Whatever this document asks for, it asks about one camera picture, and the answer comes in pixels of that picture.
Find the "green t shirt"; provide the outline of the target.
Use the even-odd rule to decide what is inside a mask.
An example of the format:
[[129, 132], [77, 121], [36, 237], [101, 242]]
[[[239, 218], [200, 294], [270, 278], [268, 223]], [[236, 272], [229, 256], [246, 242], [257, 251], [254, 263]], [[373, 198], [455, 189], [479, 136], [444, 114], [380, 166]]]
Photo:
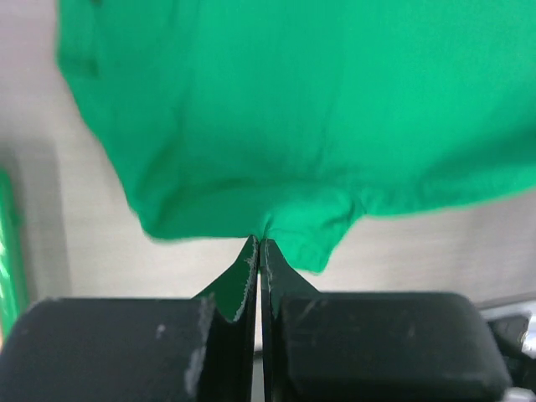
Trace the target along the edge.
[[61, 1], [57, 63], [147, 235], [272, 239], [535, 185], [532, 1]]

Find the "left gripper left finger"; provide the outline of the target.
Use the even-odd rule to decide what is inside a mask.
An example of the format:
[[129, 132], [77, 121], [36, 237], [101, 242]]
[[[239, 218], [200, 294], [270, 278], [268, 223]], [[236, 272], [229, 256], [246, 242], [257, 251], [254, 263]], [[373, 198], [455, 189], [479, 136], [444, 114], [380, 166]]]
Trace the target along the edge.
[[1, 352], [4, 401], [248, 401], [259, 243], [197, 296], [50, 298]]

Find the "green plastic tray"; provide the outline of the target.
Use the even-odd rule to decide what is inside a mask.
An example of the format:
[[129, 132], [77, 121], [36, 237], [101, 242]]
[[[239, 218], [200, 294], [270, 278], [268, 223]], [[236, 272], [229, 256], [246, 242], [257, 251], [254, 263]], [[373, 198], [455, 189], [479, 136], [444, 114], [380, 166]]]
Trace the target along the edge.
[[28, 287], [23, 268], [20, 218], [12, 182], [1, 169], [1, 342], [28, 306]]

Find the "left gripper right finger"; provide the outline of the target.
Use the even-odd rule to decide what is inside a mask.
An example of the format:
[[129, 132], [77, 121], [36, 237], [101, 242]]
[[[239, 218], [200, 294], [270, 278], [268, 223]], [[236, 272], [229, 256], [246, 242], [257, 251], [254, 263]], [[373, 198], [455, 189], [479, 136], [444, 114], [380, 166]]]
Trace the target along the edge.
[[268, 401], [499, 401], [512, 384], [480, 312], [451, 292], [322, 292], [260, 244]]

